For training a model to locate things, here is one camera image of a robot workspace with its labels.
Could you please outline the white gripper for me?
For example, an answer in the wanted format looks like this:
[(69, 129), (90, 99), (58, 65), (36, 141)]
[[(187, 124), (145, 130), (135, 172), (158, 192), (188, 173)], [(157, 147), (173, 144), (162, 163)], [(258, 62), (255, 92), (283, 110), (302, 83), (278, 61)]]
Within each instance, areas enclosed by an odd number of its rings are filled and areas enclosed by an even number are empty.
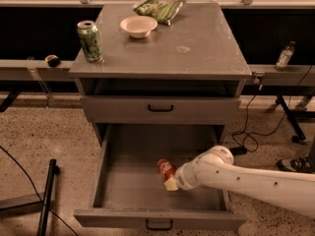
[(177, 191), (178, 187), (183, 190), (192, 190), (200, 186), (196, 180), (194, 166), (192, 163), (184, 163), (175, 172), (175, 179), (168, 178), (164, 182), (164, 187), (167, 191)]

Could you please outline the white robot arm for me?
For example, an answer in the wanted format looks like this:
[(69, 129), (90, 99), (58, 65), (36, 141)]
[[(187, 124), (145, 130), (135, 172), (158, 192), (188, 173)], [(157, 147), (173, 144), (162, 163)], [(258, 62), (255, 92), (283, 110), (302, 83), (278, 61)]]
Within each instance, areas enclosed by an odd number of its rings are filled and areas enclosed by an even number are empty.
[(200, 186), (228, 190), (315, 217), (315, 176), (235, 166), (229, 149), (214, 146), (175, 168), (167, 159), (157, 163), (167, 191)]

